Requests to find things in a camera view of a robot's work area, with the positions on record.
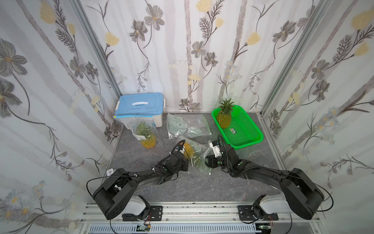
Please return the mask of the zip-top bag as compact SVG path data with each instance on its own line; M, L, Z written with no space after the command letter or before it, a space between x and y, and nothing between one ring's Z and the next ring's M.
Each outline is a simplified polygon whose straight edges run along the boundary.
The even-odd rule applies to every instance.
M185 140L183 154L190 161L191 167L205 175L211 175L212 169L206 165L207 157L213 153L209 145L197 143L183 136L177 139L177 141L181 140Z
M147 149L162 146L162 140L155 126L153 118L131 117L125 118L125 127Z
M211 135L211 130L206 117L202 114L168 114L167 115L168 138L195 138Z

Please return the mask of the pineapple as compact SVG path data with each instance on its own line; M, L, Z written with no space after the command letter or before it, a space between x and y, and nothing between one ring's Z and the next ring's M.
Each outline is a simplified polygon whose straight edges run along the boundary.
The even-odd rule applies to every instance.
M189 160L193 168L202 169L203 167L203 156L206 151L206 147L198 143L186 142L184 144L183 154L186 159Z
M141 144L145 148L151 149L156 145L156 137L153 133L153 128L145 122L140 122L137 125L136 135L141 138Z
M225 99L220 103L220 111L217 114L217 122L220 125L222 129L226 129L230 126L231 120L232 120L232 111L233 111L233 105L234 102L231 101L231 99Z

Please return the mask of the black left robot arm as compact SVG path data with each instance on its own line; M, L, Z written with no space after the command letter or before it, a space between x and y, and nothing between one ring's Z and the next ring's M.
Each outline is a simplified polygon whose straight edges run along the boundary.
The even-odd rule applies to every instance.
M149 170L128 172L123 168L104 176L105 181L89 193L107 220L122 215L124 221L146 221L151 219L151 205L142 197L134 196L141 188L174 181L179 172L187 172L189 160L182 152L185 140L179 141L168 156Z

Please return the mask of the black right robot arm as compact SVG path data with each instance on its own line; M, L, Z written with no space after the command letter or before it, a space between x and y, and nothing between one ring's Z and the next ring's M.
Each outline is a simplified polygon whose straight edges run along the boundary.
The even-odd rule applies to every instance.
M221 167L232 178L255 180L280 190L279 195L261 195L252 204L250 214L257 220L275 213L294 213L311 220L324 201L324 194L301 169L277 170L240 159L235 149L221 136L209 144L212 156L205 158L209 168Z

